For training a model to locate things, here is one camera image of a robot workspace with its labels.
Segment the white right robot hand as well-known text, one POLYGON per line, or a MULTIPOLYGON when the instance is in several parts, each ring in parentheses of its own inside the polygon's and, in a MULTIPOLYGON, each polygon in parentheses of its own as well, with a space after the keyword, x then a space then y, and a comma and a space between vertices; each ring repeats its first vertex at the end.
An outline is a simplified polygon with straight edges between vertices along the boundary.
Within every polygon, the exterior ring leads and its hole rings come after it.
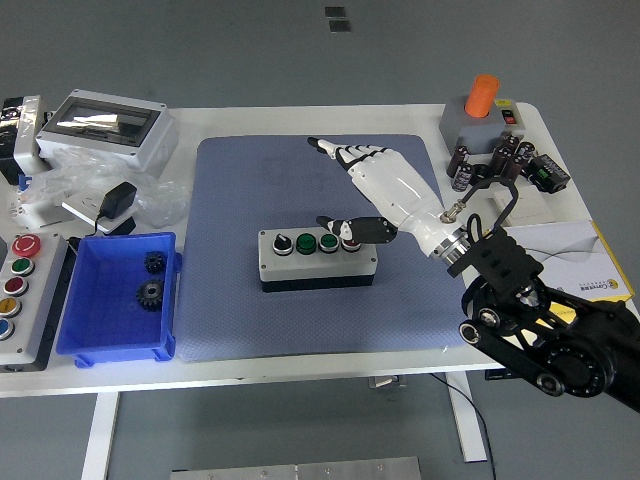
POLYGON ((337 161, 379 212, 377 217, 350 220, 318 216, 316 222, 332 234, 355 243, 386 244, 399 232, 408 232, 426 256, 450 264, 469 250, 465 227, 442 219, 442 202, 399 152, 371 145, 336 145, 315 137, 308 143, 337 161))

